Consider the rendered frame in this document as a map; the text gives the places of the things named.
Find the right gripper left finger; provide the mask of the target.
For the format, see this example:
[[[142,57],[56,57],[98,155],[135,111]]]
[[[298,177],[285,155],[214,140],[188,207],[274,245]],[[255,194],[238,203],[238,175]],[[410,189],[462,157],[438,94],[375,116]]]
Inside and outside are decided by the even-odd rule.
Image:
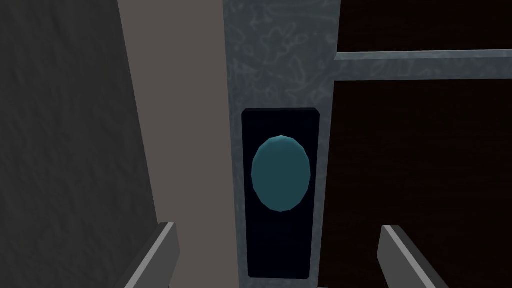
[[[176,224],[160,223],[117,281],[115,288],[169,288],[179,255]]]

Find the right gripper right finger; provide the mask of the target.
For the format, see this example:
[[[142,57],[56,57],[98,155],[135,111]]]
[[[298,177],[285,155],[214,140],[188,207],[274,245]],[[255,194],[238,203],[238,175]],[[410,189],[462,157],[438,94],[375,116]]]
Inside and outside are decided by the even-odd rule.
[[[449,288],[398,225],[381,227],[377,259],[388,288]]]

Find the teal round door knob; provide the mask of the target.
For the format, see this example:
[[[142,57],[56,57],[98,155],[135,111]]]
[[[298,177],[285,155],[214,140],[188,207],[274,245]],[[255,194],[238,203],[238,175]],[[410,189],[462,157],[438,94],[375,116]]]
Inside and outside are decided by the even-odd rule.
[[[248,275],[309,277],[320,114],[315,108],[242,112]]]

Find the dark door leaf grey frame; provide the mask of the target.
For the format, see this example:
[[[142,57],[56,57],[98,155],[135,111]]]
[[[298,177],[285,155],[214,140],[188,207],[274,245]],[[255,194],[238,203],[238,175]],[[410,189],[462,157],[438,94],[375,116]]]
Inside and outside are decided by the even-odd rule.
[[[448,288],[512,288],[512,0],[222,0],[240,288],[389,288],[400,226]],[[248,274],[242,112],[314,108],[309,277]]]

